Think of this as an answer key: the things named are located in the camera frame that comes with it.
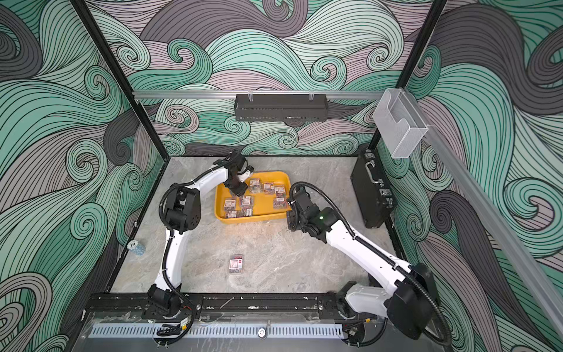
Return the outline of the yellow plastic storage tray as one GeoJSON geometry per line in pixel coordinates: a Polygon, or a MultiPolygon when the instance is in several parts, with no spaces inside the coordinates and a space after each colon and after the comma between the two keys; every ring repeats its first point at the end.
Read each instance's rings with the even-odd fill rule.
{"type": "MultiPolygon", "coordinates": [[[[281,171],[270,172],[256,172],[251,179],[260,179],[261,183],[273,183],[274,186],[284,186],[288,192],[291,186],[288,174],[281,171]]],[[[286,219],[286,213],[289,208],[275,208],[274,200],[277,198],[275,194],[265,194],[263,192],[252,194],[250,189],[247,189],[245,197],[252,197],[252,213],[248,216],[248,211],[242,210],[240,207],[240,199],[232,196],[228,188],[220,183],[216,187],[214,199],[214,215],[224,224],[238,224],[256,221],[270,221],[277,219],[286,219]],[[228,210],[224,208],[226,200],[234,199],[236,201],[235,211],[237,216],[228,218],[228,210]]]]}

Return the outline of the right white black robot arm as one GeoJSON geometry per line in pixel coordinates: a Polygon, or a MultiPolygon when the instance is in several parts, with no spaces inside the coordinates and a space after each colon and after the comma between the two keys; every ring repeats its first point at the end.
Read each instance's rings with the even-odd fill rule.
{"type": "Polygon", "coordinates": [[[356,313],[392,322],[413,340],[426,336],[450,347],[452,333],[441,310],[435,276],[423,263],[416,265],[385,251],[352,227],[334,201],[317,186],[300,181],[290,187],[287,225],[347,255],[378,283],[354,284],[344,302],[356,313]]]}

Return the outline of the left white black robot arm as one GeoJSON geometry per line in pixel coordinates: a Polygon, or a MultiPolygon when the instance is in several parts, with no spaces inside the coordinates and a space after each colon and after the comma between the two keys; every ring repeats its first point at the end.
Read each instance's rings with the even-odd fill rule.
{"type": "Polygon", "coordinates": [[[181,309],[191,306],[180,292],[181,271],[189,235],[202,219],[202,197],[220,185],[235,196],[242,196],[248,189],[246,180],[253,172],[246,157],[234,149],[195,179],[172,184],[162,196],[158,216],[166,228],[167,242],[158,276],[147,295],[165,318],[174,318],[181,309]]]}

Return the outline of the paper clip box removed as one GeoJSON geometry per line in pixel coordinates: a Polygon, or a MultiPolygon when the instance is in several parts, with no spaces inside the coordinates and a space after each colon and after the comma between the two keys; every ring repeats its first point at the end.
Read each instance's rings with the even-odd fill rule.
{"type": "Polygon", "coordinates": [[[236,210],[229,210],[226,212],[227,219],[235,219],[238,217],[238,212],[236,210]]]}
{"type": "Polygon", "coordinates": [[[229,273],[242,274],[243,273],[243,255],[232,255],[229,260],[229,273]]]}

